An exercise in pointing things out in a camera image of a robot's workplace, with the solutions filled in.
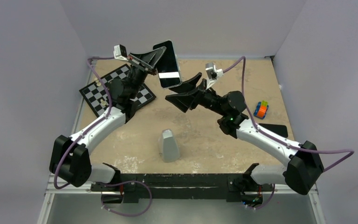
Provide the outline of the black smartphone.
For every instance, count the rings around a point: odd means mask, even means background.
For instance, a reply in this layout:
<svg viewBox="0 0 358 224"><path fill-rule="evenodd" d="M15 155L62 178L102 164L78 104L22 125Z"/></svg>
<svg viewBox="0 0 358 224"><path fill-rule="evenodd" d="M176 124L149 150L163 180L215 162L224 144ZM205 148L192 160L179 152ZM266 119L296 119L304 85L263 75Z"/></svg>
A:
<svg viewBox="0 0 358 224"><path fill-rule="evenodd" d="M158 78L163 89L169 89L181 85L182 78L180 68L175 54L172 40L155 44L153 50L166 47L163 56L157 64Z"/></svg>

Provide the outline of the blue smartphone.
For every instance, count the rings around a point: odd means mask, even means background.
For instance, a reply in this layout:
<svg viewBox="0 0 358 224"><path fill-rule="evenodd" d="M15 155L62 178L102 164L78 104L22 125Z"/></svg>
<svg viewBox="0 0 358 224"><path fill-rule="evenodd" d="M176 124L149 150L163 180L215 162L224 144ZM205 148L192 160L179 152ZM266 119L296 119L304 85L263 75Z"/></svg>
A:
<svg viewBox="0 0 358 224"><path fill-rule="evenodd" d="M259 123L259 125L284 138L287 138L289 136L288 129L285 125L265 124L265 123Z"/></svg>

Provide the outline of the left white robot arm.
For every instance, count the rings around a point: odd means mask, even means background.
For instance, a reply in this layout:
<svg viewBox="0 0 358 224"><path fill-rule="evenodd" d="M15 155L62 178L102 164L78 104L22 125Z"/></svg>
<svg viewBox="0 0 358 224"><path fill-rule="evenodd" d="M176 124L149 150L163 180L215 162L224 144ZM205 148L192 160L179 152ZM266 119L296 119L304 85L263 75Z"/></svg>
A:
<svg viewBox="0 0 358 224"><path fill-rule="evenodd" d="M133 99L146 77L158 73L165 52L165 46L140 54L127 53L123 45L114 47L113 58L129 62L129 72L123 79L100 80L109 103L105 112L84 129L54 141L49 170L54 174L56 189L80 187L86 182L101 182L109 191L119 188L118 169L107 163L92 165L90 154L110 133L132 119L138 107Z"/></svg>

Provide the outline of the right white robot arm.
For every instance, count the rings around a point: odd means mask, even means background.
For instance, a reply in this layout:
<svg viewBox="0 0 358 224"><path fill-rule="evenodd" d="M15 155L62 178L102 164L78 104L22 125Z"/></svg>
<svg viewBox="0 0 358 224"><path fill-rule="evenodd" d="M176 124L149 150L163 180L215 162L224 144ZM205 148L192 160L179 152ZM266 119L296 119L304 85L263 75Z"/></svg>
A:
<svg viewBox="0 0 358 224"><path fill-rule="evenodd" d="M300 195L310 192L324 171L316 146L306 141L303 144L289 140L255 124L243 111L247 108L240 91L230 91L220 96L198 73L182 85L171 88L174 93L165 99L182 112L202 106L219 115L221 131L235 139L250 143L276 158L281 165L265 166L252 164L243 174L241 183L249 190L264 184L284 184Z"/></svg>

